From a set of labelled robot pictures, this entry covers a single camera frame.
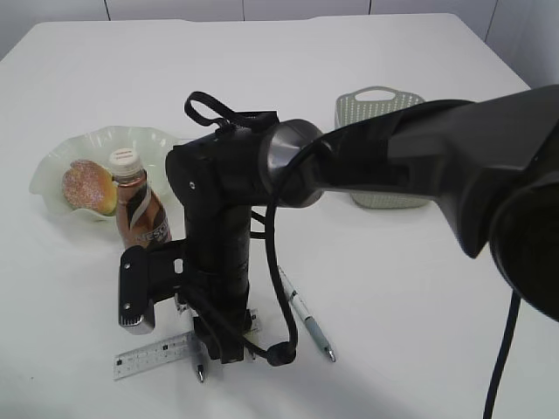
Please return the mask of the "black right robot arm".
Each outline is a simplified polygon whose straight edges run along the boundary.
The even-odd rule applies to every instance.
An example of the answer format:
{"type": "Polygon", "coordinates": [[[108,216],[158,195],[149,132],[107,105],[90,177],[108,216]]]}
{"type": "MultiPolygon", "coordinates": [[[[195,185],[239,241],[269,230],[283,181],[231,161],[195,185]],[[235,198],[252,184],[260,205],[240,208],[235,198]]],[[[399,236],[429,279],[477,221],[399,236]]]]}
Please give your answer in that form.
{"type": "Polygon", "coordinates": [[[275,112],[237,113],[194,92],[185,113],[215,132],[171,149],[169,185],[184,208],[184,255],[199,277],[187,294],[209,356],[251,351],[293,361],[298,330],[280,283],[275,214],[325,191],[378,192],[435,202],[463,252],[488,247],[515,293],[558,316],[558,88],[495,100],[436,100],[324,134],[275,112]],[[252,208],[263,206],[271,280],[288,340],[267,349],[245,337],[252,208]]]}

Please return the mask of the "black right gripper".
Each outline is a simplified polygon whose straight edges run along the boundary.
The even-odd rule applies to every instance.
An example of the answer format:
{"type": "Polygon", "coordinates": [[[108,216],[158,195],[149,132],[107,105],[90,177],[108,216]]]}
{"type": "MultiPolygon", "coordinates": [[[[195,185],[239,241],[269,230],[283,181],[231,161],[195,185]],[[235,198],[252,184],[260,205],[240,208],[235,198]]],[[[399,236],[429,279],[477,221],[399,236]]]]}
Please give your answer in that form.
{"type": "Polygon", "coordinates": [[[243,338],[250,329],[246,303],[223,309],[210,301],[210,291],[204,277],[182,273],[175,285],[178,298],[196,313],[193,320],[195,334],[204,344],[209,358],[221,364],[241,362],[245,358],[243,338]]]}

